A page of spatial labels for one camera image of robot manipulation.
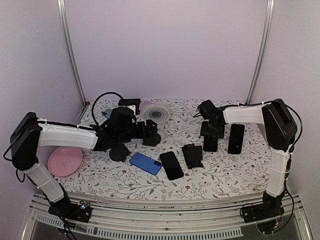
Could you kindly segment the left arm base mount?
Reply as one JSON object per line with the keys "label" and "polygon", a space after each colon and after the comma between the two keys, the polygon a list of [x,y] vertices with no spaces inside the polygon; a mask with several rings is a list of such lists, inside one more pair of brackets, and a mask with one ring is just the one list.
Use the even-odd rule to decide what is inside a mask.
{"label": "left arm base mount", "polygon": [[68,194],[64,193],[63,198],[57,202],[48,200],[50,205],[48,212],[61,219],[73,220],[88,223],[92,215],[92,208],[85,201],[72,203]]}

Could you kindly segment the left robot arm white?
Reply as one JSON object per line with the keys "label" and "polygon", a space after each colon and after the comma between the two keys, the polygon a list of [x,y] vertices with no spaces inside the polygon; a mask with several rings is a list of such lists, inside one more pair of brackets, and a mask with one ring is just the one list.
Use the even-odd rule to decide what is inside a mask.
{"label": "left robot arm white", "polygon": [[74,213],[74,205],[66,200],[66,194],[53,178],[42,160],[42,149],[54,151],[59,147],[71,147],[94,152],[116,151],[131,140],[141,139],[145,146],[157,146],[161,137],[158,126],[152,120],[138,121],[133,110],[116,107],[109,119],[90,126],[50,122],[28,112],[10,136],[13,166],[23,172],[41,190],[55,209],[63,216]]}

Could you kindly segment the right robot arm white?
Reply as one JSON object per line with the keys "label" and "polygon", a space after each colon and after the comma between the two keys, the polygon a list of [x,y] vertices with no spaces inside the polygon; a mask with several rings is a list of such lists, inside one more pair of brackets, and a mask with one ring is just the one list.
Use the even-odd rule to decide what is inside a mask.
{"label": "right robot arm white", "polygon": [[264,127],[265,140],[271,152],[269,179],[264,195],[278,198],[285,191],[291,155],[301,136],[291,115],[293,109],[277,98],[256,104],[239,103],[220,107],[206,100],[197,110],[204,119],[200,135],[204,138],[205,152],[217,152],[218,140],[224,138],[227,124],[259,124]]}

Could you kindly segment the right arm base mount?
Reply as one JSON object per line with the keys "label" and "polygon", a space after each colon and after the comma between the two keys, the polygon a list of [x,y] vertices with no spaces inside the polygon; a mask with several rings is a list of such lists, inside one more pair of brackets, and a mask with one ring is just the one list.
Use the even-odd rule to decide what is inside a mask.
{"label": "right arm base mount", "polygon": [[249,204],[248,206],[244,205],[240,209],[239,214],[245,223],[251,223],[280,216],[285,212],[282,205],[283,197],[283,194],[273,197],[264,192],[262,196],[262,203]]}

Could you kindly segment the small black phone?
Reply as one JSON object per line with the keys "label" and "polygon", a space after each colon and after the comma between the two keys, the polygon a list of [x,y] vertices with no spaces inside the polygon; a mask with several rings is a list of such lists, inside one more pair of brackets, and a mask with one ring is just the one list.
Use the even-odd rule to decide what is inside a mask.
{"label": "small black phone", "polygon": [[203,139],[203,151],[215,153],[218,151],[218,139],[215,139],[212,136],[204,136]]}

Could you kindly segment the black clamp phone stand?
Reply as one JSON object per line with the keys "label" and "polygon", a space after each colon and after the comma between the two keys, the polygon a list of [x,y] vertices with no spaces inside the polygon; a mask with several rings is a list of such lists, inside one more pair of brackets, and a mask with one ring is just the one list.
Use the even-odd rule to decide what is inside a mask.
{"label": "black clamp phone stand", "polygon": [[185,164],[188,169],[202,168],[203,149],[201,145],[186,144],[182,148]]}

